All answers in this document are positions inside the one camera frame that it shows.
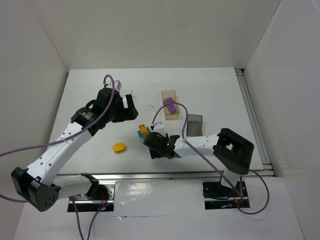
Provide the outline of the yellow rounded lego brick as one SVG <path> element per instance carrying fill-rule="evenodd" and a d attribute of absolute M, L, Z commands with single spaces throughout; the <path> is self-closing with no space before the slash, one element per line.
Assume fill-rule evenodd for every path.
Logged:
<path fill-rule="evenodd" d="M 114 144 L 112 147 L 113 152 L 116 154 L 123 153 L 126 151 L 126 149 L 127 149 L 127 147 L 123 142 L 118 142 L 118 143 Z"/>

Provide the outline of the purple curved lego brick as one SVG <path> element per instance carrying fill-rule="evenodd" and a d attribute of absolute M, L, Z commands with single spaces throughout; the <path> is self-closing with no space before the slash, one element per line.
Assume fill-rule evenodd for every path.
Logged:
<path fill-rule="evenodd" d="M 169 98 L 166 98 L 164 101 L 163 101 L 163 105 L 165 107 L 174 107 L 175 106 L 175 100 L 172 98 L 172 97 L 169 97 Z"/>

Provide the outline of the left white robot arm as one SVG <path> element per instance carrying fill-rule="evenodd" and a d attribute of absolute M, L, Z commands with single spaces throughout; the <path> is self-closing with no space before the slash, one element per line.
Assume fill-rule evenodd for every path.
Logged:
<path fill-rule="evenodd" d="M 61 135 L 61 143 L 49 147 L 25 169 L 13 170 L 11 178 L 17 193 L 40 212 L 47 211 L 59 199 L 75 195 L 98 198 L 107 189 L 89 173 L 59 179 L 56 176 L 75 152 L 107 123 L 135 120 L 138 114 L 131 94 L 122 97 L 118 90 L 101 89 L 96 99 L 72 116 Z"/>

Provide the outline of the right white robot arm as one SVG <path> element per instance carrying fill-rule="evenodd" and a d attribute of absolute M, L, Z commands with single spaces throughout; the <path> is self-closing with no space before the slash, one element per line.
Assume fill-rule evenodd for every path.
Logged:
<path fill-rule="evenodd" d="M 152 159 L 184 158 L 200 156 L 206 162 L 207 157 L 215 157 L 224 165 L 220 184 L 234 188 L 241 176 L 250 170 L 254 145 L 229 128 L 222 128 L 219 133 L 207 136 L 179 135 L 165 136 L 151 132 L 143 144 L 149 148 Z"/>

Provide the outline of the teal lego brick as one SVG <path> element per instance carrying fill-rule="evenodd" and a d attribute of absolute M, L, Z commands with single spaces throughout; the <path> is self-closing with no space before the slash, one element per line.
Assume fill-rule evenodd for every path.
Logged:
<path fill-rule="evenodd" d="M 140 138 L 145 138 L 148 134 L 151 133 L 151 130 L 149 127 L 140 127 L 137 131 L 137 134 Z"/>

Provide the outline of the clear plastic container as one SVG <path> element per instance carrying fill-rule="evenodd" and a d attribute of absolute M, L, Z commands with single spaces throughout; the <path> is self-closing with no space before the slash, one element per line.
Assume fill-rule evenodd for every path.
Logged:
<path fill-rule="evenodd" d="M 126 91 L 124 92 L 124 94 L 125 94 L 125 95 L 131 95 L 132 92 L 133 92 L 132 90 L 126 90 Z"/>

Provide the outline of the yellow arched lego brick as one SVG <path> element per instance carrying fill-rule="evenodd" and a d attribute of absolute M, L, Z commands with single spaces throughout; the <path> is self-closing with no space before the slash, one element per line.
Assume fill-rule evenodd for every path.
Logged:
<path fill-rule="evenodd" d="M 149 130 L 144 124 L 141 124 L 138 127 L 139 127 L 139 132 L 141 136 L 144 137 L 149 134 Z"/>

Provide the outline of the orange transparent container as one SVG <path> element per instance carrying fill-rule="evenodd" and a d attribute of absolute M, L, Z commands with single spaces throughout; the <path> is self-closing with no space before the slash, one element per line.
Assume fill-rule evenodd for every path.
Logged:
<path fill-rule="evenodd" d="M 180 115 L 177 102 L 177 94 L 175 90 L 164 90 L 161 92 L 162 104 L 164 105 L 165 120 L 177 120 Z"/>

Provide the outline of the smoky grey container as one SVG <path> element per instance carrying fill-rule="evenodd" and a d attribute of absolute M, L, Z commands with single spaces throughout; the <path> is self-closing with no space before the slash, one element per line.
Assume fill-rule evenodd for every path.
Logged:
<path fill-rule="evenodd" d="M 187 137 L 201 137 L 203 129 L 203 116 L 198 114 L 188 114 L 186 125 Z"/>

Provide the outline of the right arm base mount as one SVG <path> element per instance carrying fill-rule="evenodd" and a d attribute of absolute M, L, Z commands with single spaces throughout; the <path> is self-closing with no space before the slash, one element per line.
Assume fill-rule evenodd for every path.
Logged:
<path fill-rule="evenodd" d="M 242 187 L 243 197 L 240 197 L 233 188 L 222 186 L 220 182 L 203 182 L 202 195 L 204 197 L 205 210 L 224 210 L 240 208 L 250 208 L 250 201 L 246 183 L 237 182 L 236 189 L 240 191 Z"/>

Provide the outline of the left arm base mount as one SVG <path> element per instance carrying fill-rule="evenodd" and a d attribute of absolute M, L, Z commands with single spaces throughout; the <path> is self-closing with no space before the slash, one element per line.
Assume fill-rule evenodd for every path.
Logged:
<path fill-rule="evenodd" d="M 115 205 L 116 182 L 102 181 L 94 196 L 77 194 L 72 197 L 79 213 L 93 213 L 102 208 L 102 212 L 113 212 Z"/>

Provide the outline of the aluminium rail right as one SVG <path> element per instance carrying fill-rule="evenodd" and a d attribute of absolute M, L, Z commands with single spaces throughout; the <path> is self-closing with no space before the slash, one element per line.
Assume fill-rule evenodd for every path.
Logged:
<path fill-rule="evenodd" d="M 265 176 L 273 176 L 274 171 L 272 164 L 270 162 L 269 154 L 265 145 L 265 141 L 259 126 L 258 118 L 253 106 L 253 102 L 249 93 L 249 89 L 246 83 L 246 79 L 244 77 L 244 69 L 235 68 L 235 75 L 237 77 L 239 87 L 242 93 L 242 97 L 244 100 L 245 107 L 247 109 L 248 117 L 250 120 L 250 124 L 252 127 L 253 135 L 256 142 L 256 148 L 258 150 L 261 163 L 263 166 L 263 171 L 266 172 Z"/>

